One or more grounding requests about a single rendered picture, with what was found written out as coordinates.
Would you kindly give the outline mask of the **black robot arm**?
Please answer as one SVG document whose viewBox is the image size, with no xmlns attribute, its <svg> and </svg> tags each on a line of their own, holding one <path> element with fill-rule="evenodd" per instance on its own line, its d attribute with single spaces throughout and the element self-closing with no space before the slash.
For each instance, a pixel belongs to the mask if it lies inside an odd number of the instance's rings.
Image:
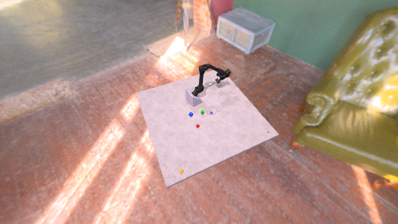
<svg viewBox="0 0 398 224">
<path fill-rule="evenodd" d="M 199 85 L 197 87 L 195 87 L 195 90 L 192 92 L 192 94 L 196 97 L 197 97 L 198 93 L 201 93 L 204 91 L 203 77 L 204 77 L 205 71 L 208 69 L 212 69 L 212 70 L 216 71 L 217 72 L 216 75 L 220 78 L 225 78 L 225 75 L 231 74 L 231 71 L 229 69 L 224 71 L 224 70 L 222 70 L 220 68 L 216 68 L 210 64 L 200 65 L 199 66 L 199 72 L 200 72 Z"/>
</svg>

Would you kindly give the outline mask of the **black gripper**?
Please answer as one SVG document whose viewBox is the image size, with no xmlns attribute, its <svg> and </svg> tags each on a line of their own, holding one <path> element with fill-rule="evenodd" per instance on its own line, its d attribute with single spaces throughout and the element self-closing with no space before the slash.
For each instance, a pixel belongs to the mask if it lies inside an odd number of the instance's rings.
<svg viewBox="0 0 398 224">
<path fill-rule="evenodd" d="M 225 78 L 228 78 L 230 75 L 225 75 Z M 220 79 L 218 79 L 218 78 L 216 78 L 216 82 L 217 83 L 220 83 L 220 80 L 224 80 L 225 78 L 220 78 Z"/>
</svg>

